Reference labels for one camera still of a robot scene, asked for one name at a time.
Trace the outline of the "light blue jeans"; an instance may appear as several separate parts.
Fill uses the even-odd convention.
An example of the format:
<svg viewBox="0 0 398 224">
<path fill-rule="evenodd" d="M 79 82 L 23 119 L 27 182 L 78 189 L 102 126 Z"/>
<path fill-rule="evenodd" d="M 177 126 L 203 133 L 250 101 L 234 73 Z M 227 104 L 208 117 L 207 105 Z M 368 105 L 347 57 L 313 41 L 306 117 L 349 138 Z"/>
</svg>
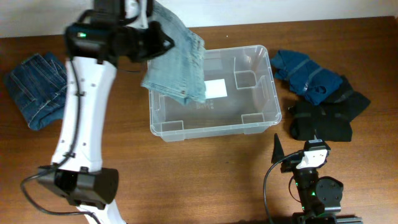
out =
<svg viewBox="0 0 398 224">
<path fill-rule="evenodd" d="M 192 101 L 205 102 L 205 41 L 157 1 L 152 19 L 161 24 L 162 31 L 175 46 L 150 61 L 141 86 L 169 96 L 182 105 Z"/>
</svg>

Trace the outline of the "black garment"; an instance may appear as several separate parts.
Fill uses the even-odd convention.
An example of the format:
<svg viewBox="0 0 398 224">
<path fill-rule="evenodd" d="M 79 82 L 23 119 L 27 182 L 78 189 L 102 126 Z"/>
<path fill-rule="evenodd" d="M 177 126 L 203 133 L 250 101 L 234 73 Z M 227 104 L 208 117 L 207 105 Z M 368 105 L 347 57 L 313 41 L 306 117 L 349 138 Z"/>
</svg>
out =
<svg viewBox="0 0 398 224">
<path fill-rule="evenodd" d="M 339 112 L 348 121 L 352 121 L 370 105 L 371 101 L 355 91 L 344 75 L 340 78 L 343 83 L 322 102 L 322 105 L 329 106 L 332 111 Z"/>
<path fill-rule="evenodd" d="M 314 106 L 298 101 L 288 109 L 293 116 L 290 135 L 299 141 L 322 139 L 324 141 L 350 142 L 353 130 L 349 118 L 326 106 Z"/>
</svg>

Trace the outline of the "clear plastic storage bin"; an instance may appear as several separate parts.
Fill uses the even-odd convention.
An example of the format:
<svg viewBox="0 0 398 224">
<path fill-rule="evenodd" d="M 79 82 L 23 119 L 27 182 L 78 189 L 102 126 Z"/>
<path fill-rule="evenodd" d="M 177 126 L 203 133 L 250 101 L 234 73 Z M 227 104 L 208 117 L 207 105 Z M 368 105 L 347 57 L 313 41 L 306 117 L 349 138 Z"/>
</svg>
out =
<svg viewBox="0 0 398 224">
<path fill-rule="evenodd" d="M 165 142 L 263 133 L 282 119 L 267 49 L 262 45 L 207 50 L 205 81 L 224 79 L 228 96 L 181 105 L 149 92 L 150 130 Z"/>
</svg>

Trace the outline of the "blue garment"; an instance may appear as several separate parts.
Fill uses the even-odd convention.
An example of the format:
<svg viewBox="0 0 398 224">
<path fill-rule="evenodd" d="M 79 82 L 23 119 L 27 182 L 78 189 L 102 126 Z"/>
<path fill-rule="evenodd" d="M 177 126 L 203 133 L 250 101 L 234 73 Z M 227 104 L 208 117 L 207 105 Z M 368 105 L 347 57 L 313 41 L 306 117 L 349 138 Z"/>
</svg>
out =
<svg viewBox="0 0 398 224">
<path fill-rule="evenodd" d="M 321 67 L 308 55 L 292 50 L 278 50 L 271 59 L 275 77 L 289 83 L 290 91 L 313 105 L 324 102 L 343 83 L 335 72 Z"/>
</svg>

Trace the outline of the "dark blue jeans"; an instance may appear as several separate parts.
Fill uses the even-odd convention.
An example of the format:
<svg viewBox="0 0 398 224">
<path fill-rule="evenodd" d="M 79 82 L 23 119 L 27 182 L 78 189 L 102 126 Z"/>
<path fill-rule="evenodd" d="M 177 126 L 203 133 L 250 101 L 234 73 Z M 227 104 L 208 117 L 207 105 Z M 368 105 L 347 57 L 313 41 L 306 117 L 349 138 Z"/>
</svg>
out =
<svg viewBox="0 0 398 224">
<path fill-rule="evenodd" d="M 38 131 L 63 118 L 67 71 L 53 53 L 24 60 L 5 75 L 4 84 L 30 129 Z"/>
</svg>

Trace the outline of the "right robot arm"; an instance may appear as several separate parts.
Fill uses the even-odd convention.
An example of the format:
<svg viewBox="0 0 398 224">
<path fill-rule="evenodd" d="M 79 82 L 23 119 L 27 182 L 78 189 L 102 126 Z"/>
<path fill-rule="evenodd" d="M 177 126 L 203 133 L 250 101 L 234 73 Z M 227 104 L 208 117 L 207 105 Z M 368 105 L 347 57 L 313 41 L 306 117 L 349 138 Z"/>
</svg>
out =
<svg viewBox="0 0 398 224">
<path fill-rule="evenodd" d="M 272 166 L 266 173 L 263 183 L 263 196 L 266 196 L 266 182 L 269 174 L 277 165 L 281 165 L 282 173 L 291 173 L 291 181 L 295 182 L 301 204 L 302 213 L 294 213 L 291 223 L 331 223 L 350 224 L 362 223 L 363 219 L 356 216 L 338 217 L 341 212 L 344 185 L 329 176 L 320 177 L 318 169 L 327 163 L 331 149 L 329 145 L 314 138 L 306 141 L 302 150 L 289 155 L 284 154 L 277 134 L 274 135 Z"/>
</svg>

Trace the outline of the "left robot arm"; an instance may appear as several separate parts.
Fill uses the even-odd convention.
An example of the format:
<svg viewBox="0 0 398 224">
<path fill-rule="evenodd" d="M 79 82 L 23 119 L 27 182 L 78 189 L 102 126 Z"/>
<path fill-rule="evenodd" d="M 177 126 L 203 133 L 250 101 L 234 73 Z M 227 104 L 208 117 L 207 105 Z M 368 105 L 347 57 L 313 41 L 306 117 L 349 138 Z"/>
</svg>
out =
<svg viewBox="0 0 398 224">
<path fill-rule="evenodd" d="M 38 183 L 76 207 L 90 223 L 122 223 L 115 197 L 116 169 L 103 167 L 101 141 L 118 60 L 144 62 L 174 41 L 149 20 L 152 1 L 95 1 L 65 29 L 67 94 L 62 130 Z"/>
</svg>

